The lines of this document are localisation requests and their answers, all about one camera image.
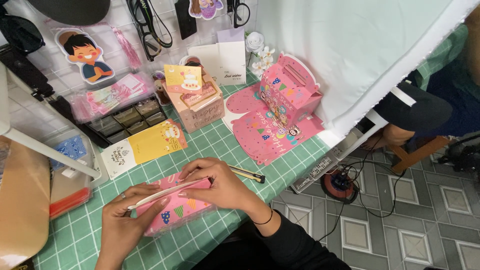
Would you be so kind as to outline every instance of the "pink gift box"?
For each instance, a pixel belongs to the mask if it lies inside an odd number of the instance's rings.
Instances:
[[[175,187],[179,182],[180,172],[172,174],[168,177],[155,181],[151,184],[159,184],[164,190]],[[142,215],[150,206],[161,198],[170,196],[168,205],[155,217],[153,222],[144,232],[144,236],[160,236],[175,228],[181,227],[186,223],[197,219],[200,215],[208,210],[212,210],[215,206],[196,199],[187,199],[178,197],[178,193],[186,188],[210,188],[208,178],[199,180],[192,185],[177,189],[171,193],[167,193],[152,201],[142,204],[136,208],[137,216]]]
[[[283,52],[262,74],[258,95],[270,111],[290,128],[308,117],[320,104],[320,84],[297,58]]]

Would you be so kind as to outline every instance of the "fingernail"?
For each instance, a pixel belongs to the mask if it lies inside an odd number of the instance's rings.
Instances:
[[[162,198],[162,199],[160,199],[160,204],[162,206],[166,206],[169,201],[170,201],[170,197]]]

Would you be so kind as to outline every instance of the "party hat illustration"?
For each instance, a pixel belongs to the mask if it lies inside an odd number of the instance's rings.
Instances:
[[[179,218],[183,217],[183,205],[173,209]]]
[[[188,206],[190,206],[192,209],[197,208],[197,205],[195,204],[195,199],[188,199],[187,204],[188,204]]]

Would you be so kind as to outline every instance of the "person's leg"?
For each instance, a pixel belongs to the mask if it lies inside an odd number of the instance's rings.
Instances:
[[[400,146],[404,145],[414,134],[413,131],[404,130],[389,123],[381,133],[370,136],[360,147],[366,150],[375,150],[387,145]]]

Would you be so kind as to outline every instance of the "white artificial rose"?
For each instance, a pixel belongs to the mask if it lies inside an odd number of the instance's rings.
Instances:
[[[264,36],[258,32],[251,32],[245,42],[245,49],[247,52],[253,52],[257,54],[264,49]]]

